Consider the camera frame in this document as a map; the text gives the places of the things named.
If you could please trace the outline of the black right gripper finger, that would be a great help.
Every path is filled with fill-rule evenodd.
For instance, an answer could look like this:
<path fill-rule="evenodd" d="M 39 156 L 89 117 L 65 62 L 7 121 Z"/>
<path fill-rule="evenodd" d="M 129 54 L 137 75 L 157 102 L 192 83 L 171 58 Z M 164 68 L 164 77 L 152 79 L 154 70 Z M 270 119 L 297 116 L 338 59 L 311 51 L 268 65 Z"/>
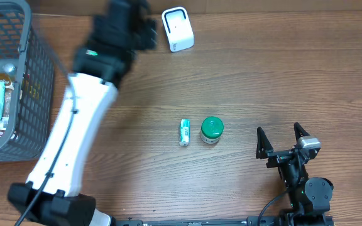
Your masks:
<path fill-rule="evenodd" d="M 296 140 L 299 140 L 304 136 L 310 136 L 310 134 L 298 122 L 294 123 L 294 132 Z"/>
<path fill-rule="evenodd" d="M 257 130 L 256 159 L 266 159 L 273 152 L 273 147 L 268 140 L 264 130 L 258 127 Z"/>

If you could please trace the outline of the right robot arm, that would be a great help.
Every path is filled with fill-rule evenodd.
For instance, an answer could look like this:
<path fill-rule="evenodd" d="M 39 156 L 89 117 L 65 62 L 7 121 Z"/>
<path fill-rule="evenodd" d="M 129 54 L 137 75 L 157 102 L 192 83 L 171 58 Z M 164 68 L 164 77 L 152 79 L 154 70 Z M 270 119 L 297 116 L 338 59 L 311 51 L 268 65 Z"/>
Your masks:
<path fill-rule="evenodd" d="M 305 168 L 319 154 L 320 140 L 296 122 L 296 144 L 288 150 L 275 151 L 264 130 L 258 127 L 256 132 L 256 158 L 266 159 L 267 168 L 278 169 L 286 190 L 269 201 L 257 217 L 247 221 L 254 225 L 334 225 L 332 217 L 326 215 L 331 208 L 333 183 L 326 178 L 310 178 Z M 285 195 L 289 197 L 290 208 L 280 210 L 276 217 L 265 217 L 269 206 Z"/>

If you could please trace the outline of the green lid white jar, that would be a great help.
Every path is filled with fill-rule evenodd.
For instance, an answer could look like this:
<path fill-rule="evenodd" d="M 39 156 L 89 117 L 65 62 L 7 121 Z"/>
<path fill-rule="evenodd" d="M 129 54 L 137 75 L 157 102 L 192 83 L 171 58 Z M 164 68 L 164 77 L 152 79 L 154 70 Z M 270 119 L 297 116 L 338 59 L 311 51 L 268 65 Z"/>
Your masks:
<path fill-rule="evenodd" d="M 207 144 L 217 143 L 224 131 L 222 120 L 215 116 L 207 117 L 203 120 L 200 128 L 200 137 Z"/>

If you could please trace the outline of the yellow oil bottle silver cap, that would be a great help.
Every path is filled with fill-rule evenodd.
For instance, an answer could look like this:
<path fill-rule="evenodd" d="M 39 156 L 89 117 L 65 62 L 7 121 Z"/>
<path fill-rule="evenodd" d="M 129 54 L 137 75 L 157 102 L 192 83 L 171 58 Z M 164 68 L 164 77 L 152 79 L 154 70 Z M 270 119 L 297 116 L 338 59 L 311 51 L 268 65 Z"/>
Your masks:
<path fill-rule="evenodd" d="M 0 73 L 9 75 L 12 82 L 16 81 L 16 72 L 18 70 L 18 60 L 0 59 Z"/>

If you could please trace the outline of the small teal tissue pack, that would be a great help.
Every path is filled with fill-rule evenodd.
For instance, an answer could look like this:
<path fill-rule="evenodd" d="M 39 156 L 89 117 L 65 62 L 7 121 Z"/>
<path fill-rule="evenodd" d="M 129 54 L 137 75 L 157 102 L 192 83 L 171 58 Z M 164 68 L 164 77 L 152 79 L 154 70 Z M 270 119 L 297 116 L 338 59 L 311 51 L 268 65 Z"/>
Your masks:
<path fill-rule="evenodd" d="M 190 142 L 190 121 L 182 119 L 179 127 L 179 145 L 188 146 Z"/>

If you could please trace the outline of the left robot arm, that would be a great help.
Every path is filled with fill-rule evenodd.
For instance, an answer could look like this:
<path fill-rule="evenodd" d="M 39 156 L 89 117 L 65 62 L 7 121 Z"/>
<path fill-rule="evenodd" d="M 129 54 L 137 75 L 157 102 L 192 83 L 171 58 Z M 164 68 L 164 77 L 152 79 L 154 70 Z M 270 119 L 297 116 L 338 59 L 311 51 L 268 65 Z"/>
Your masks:
<path fill-rule="evenodd" d="M 9 202 L 24 220 L 42 225 L 115 225 L 116 219 L 81 194 L 84 167 L 99 126 L 116 101 L 138 51 L 156 47 L 156 22 L 144 0 L 114 0 L 75 52 L 62 105 L 43 152 Z"/>

